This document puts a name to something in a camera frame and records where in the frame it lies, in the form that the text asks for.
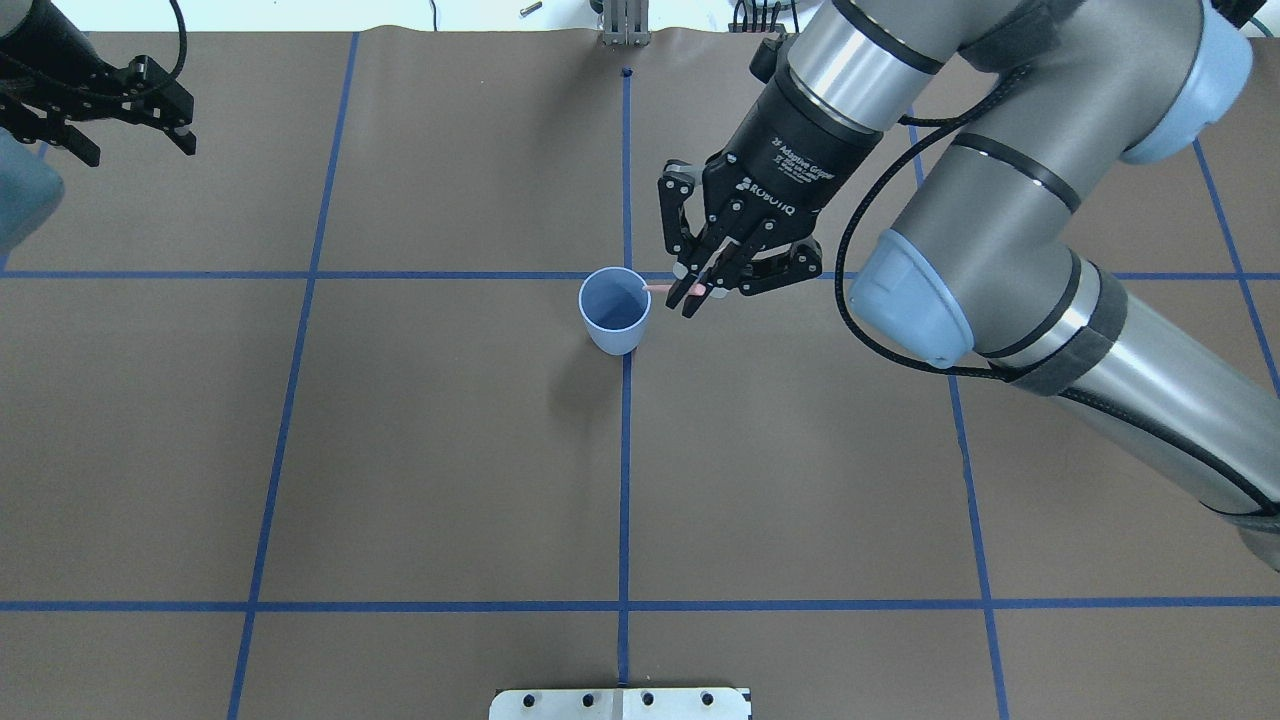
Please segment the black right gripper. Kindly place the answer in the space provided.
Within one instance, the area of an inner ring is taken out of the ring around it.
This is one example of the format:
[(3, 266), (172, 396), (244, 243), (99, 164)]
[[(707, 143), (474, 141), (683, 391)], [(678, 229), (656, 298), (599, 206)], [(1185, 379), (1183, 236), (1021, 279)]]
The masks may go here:
[[(691, 318), (707, 300), (732, 292), (750, 297), (818, 278), (822, 249), (806, 237), (882, 137), (836, 119), (791, 70), (777, 70), (704, 172), (668, 160), (657, 191), (663, 242), (684, 291), (681, 315)], [(712, 250), (705, 233), (692, 231), (685, 206), (700, 183), (708, 231), (739, 243), (730, 242), (698, 278)], [(786, 252), (748, 260), (740, 243), (791, 245)]]

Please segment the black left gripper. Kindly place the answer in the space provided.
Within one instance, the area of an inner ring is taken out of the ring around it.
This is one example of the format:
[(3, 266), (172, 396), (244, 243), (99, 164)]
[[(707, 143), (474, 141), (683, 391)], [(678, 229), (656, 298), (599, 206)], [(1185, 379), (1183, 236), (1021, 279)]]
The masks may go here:
[(178, 70), (134, 56), (120, 85), (116, 68), (51, 1), (3, 1), (1, 50), (1, 127), (18, 142), (65, 149), (99, 167), (101, 149), (67, 118), (111, 118), (159, 129), (184, 155), (196, 154), (195, 99)]

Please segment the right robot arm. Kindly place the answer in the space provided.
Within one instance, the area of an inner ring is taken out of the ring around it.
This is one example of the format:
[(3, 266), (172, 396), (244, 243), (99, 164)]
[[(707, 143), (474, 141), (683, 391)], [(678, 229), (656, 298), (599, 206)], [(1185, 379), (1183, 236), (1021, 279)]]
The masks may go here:
[(762, 42), (763, 91), (700, 167), (658, 183), (675, 283), (709, 299), (818, 277), (817, 219), (911, 104), (959, 56), (995, 86), (878, 179), (946, 141), (835, 301), (868, 347), (922, 372), (1004, 382), (1080, 416), (1235, 527), (1277, 566), (1277, 397), (1061, 242), (1119, 163), (1161, 161), (1221, 119), (1252, 50), (1211, 1), (824, 1)]

